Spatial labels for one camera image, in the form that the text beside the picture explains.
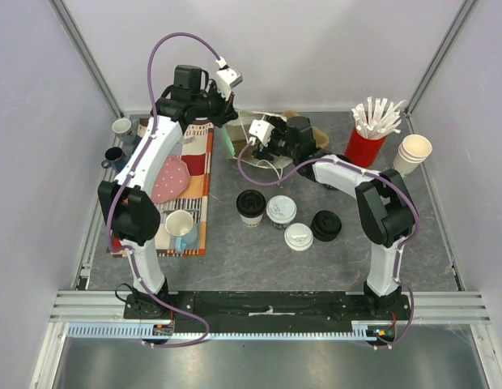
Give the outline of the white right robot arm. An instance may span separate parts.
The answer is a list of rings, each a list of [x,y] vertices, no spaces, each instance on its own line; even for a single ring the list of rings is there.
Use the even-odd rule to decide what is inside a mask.
[[[345,156],[317,145],[308,118],[284,119],[265,114],[249,128],[253,156],[259,160],[286,157],[293,163],[287,176],[306,179],[350,195],[357,202],[360,225],[372,243],[371,262],[362,302],[364,313],[383,318],[392,309],[389,295],[402,286],[400,264],[406,243],[419,231],[419,214],[399,172],[359,167]]]

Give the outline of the white plastic cup lid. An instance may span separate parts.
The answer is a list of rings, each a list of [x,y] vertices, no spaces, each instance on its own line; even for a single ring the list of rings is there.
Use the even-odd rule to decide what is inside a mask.
[[[278,224],[291,222],[297,213],[297,206],[293,199],[286,195],[276,195],[272,197],[266,206],[268,217]]]

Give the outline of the black paper cup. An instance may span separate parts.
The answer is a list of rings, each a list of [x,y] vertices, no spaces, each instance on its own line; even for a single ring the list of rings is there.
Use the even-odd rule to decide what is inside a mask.
[[[269,220],[270,220],[271,225],[274,228],[284,230],[290,226],[290,224],[293,221],[293,218],[287,218],[286,220],[278,220],[278,219],[275,219],[272,216],[270,216]]]

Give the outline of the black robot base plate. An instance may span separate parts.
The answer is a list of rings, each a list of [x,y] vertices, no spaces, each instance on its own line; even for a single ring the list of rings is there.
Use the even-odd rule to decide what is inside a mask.
[[[321,330],[347,329],[354,321],[407,320],[408,296],[397,289],[390,297],[345,292],[168,293],[170,306],[195,314],[212,329]]]

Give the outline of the green patterned paper bag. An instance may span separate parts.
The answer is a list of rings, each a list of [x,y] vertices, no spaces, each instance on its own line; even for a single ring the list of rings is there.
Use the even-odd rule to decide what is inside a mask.
[[[260,111],[248,111],[237,109],[239,117],[235,120],[227,122],[222,127],[223,141],[228,150],[228,158],[236,160],[240,151],[249,141],[249,128],[254,120],[266,120],[276,117],[285,122],[287,117],[282,113],[267,113]],[[247,164],[259,169],[273,169],[280,179],[283,177],[283,170],[292,162],[292,159],[285,156],[274,156],[272,161],[264,159],[256,159],[252,152],[259,146],[256,143],[250,147],[242,156],[242,164]]]

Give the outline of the black plastic cup lid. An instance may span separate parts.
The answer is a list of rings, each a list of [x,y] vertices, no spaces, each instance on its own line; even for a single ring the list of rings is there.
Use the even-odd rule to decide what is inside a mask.
[[[258,190],[244,190],[236,198],[236,209],[241,216],[257,217],[265,211],[266,199]]]

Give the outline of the brown pulp carrier stack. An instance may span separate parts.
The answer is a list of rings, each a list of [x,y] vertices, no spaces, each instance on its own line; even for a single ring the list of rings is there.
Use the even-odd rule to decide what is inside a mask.
[[[286,110],[281,113],[283,117],[286,119],[294,118],[294,117],[302,117],[302,114],[295,110]],[[313,137],[316,141],[318,147],[327,149],[330,145],[329,136],[321,129],[316,126],[313,126]]]

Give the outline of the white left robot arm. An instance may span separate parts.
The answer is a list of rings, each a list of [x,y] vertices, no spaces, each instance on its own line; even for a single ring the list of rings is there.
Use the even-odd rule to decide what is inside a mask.
[[[232,90],[241,81],[241,73],[230,66],[220,67],[213,77],[197,66],[177,66],[129,162],[113,181],[102,181],[98,187],[107,230],[128,254],[134,287],[146,293],[142,310],[151,318],[163,318],[170,306],[160,293],[166,278],[155,248],[160,226],[160,213],[150,199],[155,179],[188,126],[199,118],[222,126],[237,117]]]

